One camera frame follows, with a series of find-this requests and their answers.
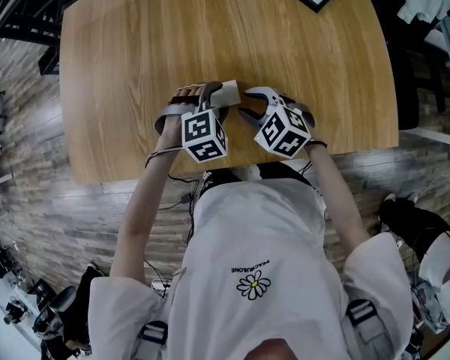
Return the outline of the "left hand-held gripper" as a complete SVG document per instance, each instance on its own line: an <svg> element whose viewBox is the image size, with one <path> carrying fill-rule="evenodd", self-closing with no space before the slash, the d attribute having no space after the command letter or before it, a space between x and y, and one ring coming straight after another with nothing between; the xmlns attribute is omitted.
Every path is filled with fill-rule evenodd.
<svg viewBox="0 0 450 360"><path fill-rule="evenodd" d="M162 134L167 117L181 118L181 146L198 164L227 156L227 135L221 124L229 113L228 106L211 105L213 93L221 90L223 83L212 81L202 87L199 105L172 104L156 120L155 130Z"/></svg>

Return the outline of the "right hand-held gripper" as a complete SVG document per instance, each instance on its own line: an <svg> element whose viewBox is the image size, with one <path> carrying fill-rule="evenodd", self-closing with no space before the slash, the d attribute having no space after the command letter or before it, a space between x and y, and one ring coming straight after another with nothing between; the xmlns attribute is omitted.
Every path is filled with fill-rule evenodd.
<svg viewBox="0 0 450 360"><path fill-rule="evenodd" d="M267 152L292 159L313 137L311 128L314 117L302 103L276 103L276 91L267 86L252 87L243 92L244 96L266 101L265 113L239 107L238 114L253 128L257 129L254 140Z"/></svg>

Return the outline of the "small grey box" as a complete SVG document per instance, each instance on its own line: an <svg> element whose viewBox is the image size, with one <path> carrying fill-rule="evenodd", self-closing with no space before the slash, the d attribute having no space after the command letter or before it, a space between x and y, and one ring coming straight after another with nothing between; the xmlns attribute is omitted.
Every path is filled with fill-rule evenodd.
<svg viewBox="0 0 450 360"><path fill-rule="evenodd" d="M222 87L211 94L210 100L211 105L217 108L239 105L242 101L237 81L222 82Z"/></svg>

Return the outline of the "person's left forearm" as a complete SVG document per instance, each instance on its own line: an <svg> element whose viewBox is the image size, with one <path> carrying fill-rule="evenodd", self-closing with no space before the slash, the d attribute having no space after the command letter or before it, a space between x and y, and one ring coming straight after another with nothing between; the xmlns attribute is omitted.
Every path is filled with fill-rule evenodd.
<svg viewBox="0 0 450 360"><path fill-rule="evenodd" d="M155 151L180 145L181 128L180 117L167 117ZM177 154L168 153L152 159L140 176L118 231L110 277L132 278L141 283L145 281L143 260L146 244Z"/></svg>

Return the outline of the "person's right forearm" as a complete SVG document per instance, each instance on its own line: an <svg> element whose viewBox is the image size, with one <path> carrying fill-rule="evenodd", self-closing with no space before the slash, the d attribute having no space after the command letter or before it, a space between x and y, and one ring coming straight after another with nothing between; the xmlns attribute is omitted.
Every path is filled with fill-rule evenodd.
<svg viewBox="0 0 450 360"><path fill-rule="evenodd" d="M311 128L311 134L312 140L318 140L314 127ZM304 149L313 164L329 217L348 258L370 235L362 222L353 195L327 148L321 145L307 147L306 144Z"/></svg>

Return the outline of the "person's left hand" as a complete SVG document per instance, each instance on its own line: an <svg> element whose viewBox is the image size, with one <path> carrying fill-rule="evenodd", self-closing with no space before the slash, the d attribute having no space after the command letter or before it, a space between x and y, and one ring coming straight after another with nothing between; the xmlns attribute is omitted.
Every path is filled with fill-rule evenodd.
<svg viewBox="0 0 450 360"><path fill-rule="evenodd" d="M184 104L198 106L204 85L193 84L179 88L169 101L172 104Z"/></svg>

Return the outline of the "person's right hand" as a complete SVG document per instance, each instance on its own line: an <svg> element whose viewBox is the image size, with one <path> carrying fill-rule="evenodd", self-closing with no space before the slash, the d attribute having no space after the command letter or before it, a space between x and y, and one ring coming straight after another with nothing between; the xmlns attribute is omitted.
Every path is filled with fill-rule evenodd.
<svg viewBox="0 0 450 360"><path fill-rule="evenodd" d="M292 110L299 109L299 110L305 110L306 106L303 103L297 103L292 98L286 96L285 94L279 94L280 103L284 105L287 108L290 108Z"/></svg>

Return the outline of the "person's black trousers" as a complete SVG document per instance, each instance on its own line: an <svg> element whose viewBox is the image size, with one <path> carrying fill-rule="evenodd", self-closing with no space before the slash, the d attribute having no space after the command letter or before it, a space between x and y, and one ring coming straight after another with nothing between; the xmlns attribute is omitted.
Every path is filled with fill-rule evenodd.
<svg viewBox="0 0 450 360"><path fill-rule="evenodd" d="M294 179L312 186L303 175L284 163L259 163L256 167L259 170L260 179ZM236 182L242 182L242 179L229 168L207 170L202 175L202 188L199 192L199 197L212 188Z"/></svg>

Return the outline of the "person's white t-shirt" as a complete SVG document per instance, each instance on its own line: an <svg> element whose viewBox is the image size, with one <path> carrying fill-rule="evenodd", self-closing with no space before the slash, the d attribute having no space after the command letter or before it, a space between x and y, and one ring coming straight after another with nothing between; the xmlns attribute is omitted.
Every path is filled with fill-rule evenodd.
<svg viewBox="0 0 450 360"><path fill-rule="evenodd" d="M244 360L274 338L300 360L398 360L413 312L395 240L369 238L337 271L324 209L292 179L207 190L166 298L125 277L92 281L92 360Z"/></svg>

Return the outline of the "white power strip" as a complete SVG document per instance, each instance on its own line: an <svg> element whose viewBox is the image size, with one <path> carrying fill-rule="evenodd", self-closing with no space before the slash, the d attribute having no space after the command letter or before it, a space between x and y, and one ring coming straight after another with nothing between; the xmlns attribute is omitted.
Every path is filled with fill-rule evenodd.
<svg viewBox="0 0 450 360"><path fill-rule="evenodd" d="M154 278L151 281L151 288L163 298L166 298L170 287L172 285L172 281L170 279L163 278Z"/></svg>

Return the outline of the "black office chair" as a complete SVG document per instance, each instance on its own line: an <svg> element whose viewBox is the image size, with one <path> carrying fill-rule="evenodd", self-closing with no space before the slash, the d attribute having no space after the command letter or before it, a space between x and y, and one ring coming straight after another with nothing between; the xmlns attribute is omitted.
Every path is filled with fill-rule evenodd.
<svg viewBox="0 0 450 360"><path fill-rule="evenodd" d="M36 317L32 330L40 339L42 360L67 360L76 355L64 342L64 314L74 303L77 289L69 286L48 302Z"/></svg>

